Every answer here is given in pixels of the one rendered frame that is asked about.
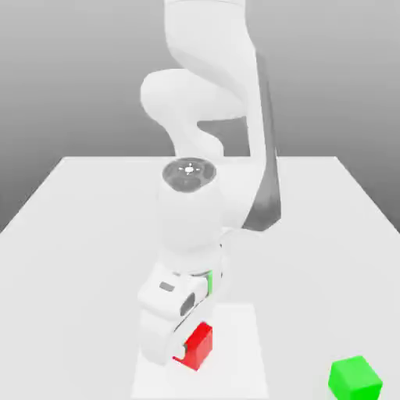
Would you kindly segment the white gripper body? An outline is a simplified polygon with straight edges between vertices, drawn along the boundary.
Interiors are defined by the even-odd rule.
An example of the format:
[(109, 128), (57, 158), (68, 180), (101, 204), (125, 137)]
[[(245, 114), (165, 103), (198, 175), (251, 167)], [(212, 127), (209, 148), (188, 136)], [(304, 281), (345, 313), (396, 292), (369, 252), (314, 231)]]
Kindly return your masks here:
[(139, 314), (141, 354), (149, 362), (165, 366), (172, 359), (173, 346), (187, 340), (201, 322), (206, 322), (215, 304), (216, 299), (211, 295), (178, 320), (168, 320), (142, 309)]

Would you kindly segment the small red cube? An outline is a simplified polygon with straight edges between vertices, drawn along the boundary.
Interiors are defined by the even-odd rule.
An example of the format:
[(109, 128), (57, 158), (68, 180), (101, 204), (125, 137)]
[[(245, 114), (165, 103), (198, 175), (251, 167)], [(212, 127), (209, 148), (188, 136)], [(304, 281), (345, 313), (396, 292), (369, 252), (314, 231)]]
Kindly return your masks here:
[(213, 350), (213, 328), (206, 322), (201, 322), (184, 342), (184, 350), (184, 356), (174, 356), (173, 359), (194, 371), (198, 371)]

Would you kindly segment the small green cube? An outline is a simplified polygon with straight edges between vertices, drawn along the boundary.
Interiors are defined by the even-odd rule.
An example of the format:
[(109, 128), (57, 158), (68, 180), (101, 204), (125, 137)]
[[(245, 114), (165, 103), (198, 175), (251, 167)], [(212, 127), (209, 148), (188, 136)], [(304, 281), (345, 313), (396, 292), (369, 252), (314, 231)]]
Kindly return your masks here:
[(328, 387), (336, 400), (378, 400), (383, 381), (366, 359), (357, 355), (332, 363)]

